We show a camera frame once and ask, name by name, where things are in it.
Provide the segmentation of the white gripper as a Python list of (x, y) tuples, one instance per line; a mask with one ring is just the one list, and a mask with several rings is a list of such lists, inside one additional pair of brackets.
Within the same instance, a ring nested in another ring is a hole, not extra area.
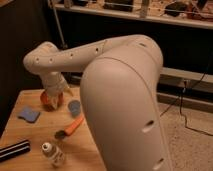
[(58, 100), (55, 96), (59, 95), (63, 91), (69, 93), (71, 96), (73, 92), (68, 86), (67, 81), (60, 72), (50, 72), (41, 76), (43, 87), (48, 94), (46, 96), (47, 105), (53, 109), (58, 108)]

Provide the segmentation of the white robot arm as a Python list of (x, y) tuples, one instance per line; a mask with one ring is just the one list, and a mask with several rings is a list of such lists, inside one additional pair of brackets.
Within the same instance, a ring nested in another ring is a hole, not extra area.
[(80, 99), (107, 171), (173, 171), (160, 123), (160, 47), (146, 35), (108, 38), (67, 50), (44, 42), (23, 59), (54, 99), (80, 72)]

